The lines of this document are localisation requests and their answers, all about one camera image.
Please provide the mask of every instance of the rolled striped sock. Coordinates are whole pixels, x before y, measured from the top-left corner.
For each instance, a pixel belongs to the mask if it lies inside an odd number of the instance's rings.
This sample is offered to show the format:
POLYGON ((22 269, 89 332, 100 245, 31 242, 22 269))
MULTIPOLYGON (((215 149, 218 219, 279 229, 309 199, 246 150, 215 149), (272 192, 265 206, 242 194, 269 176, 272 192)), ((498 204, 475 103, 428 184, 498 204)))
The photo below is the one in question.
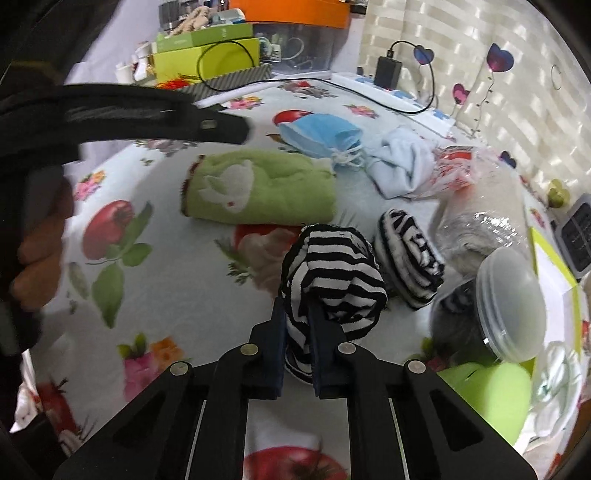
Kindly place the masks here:
POLYGON ((307 383, 312 367, 303 299, 317 299, 348 341, 367 335, 388 301, 371 244, 354 228, 331 225, 302 230, 283 260, 280 294, 287 312, 286 367, 307 383))
POLYGON ((414 218, 402 210, 385 212, 378 222, 375 255, 387 284, 413 309, 428 305, 443 284, 445 265, 414 218))

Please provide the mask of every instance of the heart decal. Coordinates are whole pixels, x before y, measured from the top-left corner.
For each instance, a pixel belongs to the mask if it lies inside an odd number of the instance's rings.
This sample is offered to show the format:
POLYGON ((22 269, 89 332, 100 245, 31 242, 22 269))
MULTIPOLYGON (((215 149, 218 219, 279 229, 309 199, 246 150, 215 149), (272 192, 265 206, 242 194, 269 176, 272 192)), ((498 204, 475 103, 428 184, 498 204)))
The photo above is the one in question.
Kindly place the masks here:
POLYGON ((509 152, 507 150, 503 150, 503 152, 501 152, 501 155, 499 155, 499 158, 507 165, 509 165, 511 168, 515 168, 517 166, 517 162, 514 158, 511 157, 511 155, 509 155, 509 152))
POLYGON ((508 72, 513 67, 515 60, 510 52, 501 50, 496 43, 493 43, 488 49, 486 62, 493 72, 508 72))
POLYGON ((466 90, 461 83, 456 83, 453 86, 452 95, 456 105, 464 105, 468 95, 470 95, 470 90, 466 90))
POLYGON ((425 48, 422 45, 417 45, 414 47, 413 55, 417 59, 417 62, 419 62, 421 65, 428 65, 435 57, 433 50, 430 48, 425 48))

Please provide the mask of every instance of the green towel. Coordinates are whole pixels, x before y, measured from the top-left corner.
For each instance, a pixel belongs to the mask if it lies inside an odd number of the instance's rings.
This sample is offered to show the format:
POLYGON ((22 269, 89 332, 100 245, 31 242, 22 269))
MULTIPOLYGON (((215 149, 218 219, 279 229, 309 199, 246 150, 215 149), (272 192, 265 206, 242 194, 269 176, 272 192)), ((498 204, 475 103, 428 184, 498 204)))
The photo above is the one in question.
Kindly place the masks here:
POLYGON ((309 225, 335 216, 328 158, 272 150, 200 155, 183 186, 186 216, 223 223, 309 225))

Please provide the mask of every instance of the white cup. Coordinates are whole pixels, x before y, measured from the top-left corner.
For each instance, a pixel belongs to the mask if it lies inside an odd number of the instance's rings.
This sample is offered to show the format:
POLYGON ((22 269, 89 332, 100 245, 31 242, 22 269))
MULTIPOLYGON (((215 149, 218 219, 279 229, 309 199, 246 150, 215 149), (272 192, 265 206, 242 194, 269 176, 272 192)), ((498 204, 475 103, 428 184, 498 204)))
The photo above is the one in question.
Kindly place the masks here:
POLYGON ((131 85, 134 82, 133 65, 117 66, 115 69, 115 77, 117 77, 118 83, 122 85, 131 85))

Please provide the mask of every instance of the striped wallpaper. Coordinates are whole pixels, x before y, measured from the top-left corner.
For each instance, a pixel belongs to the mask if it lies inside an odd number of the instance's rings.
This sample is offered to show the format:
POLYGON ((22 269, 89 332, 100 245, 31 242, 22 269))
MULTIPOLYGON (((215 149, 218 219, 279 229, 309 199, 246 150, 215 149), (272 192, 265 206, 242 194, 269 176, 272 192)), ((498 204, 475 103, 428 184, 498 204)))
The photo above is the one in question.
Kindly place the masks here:
MULTIPOLYGON (((591 192, 591 85, 527 0, 370 0, 359 58, 366 73, 395 40, 422 45, 428 59, 432 50, 439 109, 508 151, 541 194, 552 179, 572 200, 591 192)), ((428 98, 428 65, 413 53, 395 49, 404 62, 399 87, 428 98)))

